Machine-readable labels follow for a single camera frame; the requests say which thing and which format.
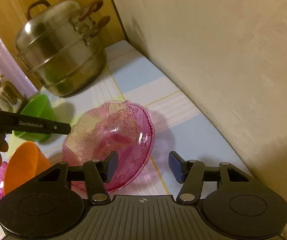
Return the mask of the green plastic bowl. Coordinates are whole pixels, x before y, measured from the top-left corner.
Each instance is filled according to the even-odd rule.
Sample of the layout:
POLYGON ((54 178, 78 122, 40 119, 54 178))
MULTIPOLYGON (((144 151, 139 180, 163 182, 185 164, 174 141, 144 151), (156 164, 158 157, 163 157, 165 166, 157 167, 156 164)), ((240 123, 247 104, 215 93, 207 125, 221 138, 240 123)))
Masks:
MULTIPOLYGON (((39 94, 35 98, 29 101, 29 103, 23 108, 21 114, 38 117, 42 119, 48 119, 55 121, 55 113, 52 109, 50 100, 45 94, 39 94)), ((33 142, 44 142, 49 139, 51 134, 30 133, 14 131, 14 136, 23 140, 33 142)))

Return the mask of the orange plastic bowl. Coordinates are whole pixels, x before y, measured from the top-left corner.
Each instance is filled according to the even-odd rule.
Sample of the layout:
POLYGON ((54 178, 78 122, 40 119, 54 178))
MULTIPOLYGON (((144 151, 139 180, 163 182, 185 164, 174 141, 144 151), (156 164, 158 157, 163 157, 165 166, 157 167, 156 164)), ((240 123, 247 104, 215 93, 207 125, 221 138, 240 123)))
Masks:
POLYGON ((4 194, 8 194, 51 165, 39 147, 31 141, 22 143, 10 158, 4 176, 4 194))

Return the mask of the pink glass plate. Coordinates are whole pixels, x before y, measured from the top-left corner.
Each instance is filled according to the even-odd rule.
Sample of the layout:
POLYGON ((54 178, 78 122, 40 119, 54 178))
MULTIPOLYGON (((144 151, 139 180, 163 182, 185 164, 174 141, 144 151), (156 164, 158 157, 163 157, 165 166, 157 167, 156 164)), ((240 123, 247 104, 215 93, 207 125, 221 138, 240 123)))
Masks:
POLYGON ((105 187, 118 191, 143 170, 152 153, 155 129, 146 109, 130 101, 109 101, 83 113, 65 138, 62 159, 71 166, 118 153, 118 168, 105 187))

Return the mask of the stainless steel kettle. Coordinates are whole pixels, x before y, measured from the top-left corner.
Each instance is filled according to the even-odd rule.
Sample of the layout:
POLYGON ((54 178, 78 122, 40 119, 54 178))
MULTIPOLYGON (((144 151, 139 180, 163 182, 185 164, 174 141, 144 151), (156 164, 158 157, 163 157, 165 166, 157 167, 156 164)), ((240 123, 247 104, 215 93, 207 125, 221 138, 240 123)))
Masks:
POLYGON ((27 103, 26 96, 4 75, 0 76, 0 111, 20 113, 27 103))

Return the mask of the checkered tablecloth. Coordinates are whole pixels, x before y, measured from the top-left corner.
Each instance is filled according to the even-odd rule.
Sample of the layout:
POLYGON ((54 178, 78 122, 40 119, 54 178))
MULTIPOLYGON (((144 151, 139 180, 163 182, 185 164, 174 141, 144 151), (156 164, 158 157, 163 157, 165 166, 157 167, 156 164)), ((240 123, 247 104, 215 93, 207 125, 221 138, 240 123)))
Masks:
POLYGON ((108 47, 107 55, 103 73, 85 90, 69 98, 48 95, 58 120, 74 124, 106 101, 128 100, 148 111, 155 143, 142 172, 119 191, 128 198, 113 209, 96 212, 82 227, 86 239, 209 239, 189 210, 172 209, 164 200, 143 210, 158 195, 180 191, 168 166, 169 152, 207 166, 227 161, 244 172, 248 168, 192 101, 128 42, 108 47))

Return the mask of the lilac curtain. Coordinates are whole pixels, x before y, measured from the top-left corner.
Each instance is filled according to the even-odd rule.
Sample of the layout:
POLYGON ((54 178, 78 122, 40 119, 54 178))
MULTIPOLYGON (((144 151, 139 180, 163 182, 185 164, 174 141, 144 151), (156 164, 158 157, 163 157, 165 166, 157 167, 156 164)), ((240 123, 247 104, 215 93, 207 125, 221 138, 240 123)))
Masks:
POLYGON ((12 80, 15 86, 28 97, 38 92, 38 89, 17 64, 0 38, 0 75, 1 74, 12 80))

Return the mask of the stainless steel steamer pot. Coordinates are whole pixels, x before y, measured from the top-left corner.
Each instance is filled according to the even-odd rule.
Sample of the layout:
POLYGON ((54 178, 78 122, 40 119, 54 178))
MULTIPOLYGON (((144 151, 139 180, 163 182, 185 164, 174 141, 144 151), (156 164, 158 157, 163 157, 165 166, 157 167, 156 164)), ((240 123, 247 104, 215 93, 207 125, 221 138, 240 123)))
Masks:
POLYGON ((98 34, 111 17, 95 22, 90 16, 102 6, 103 0, 84 8, 72 0, 55 5, 39 0, 28 7, 15 39, 17 56, 50 93, 73 95, 101 74, 107 54, 98 34))

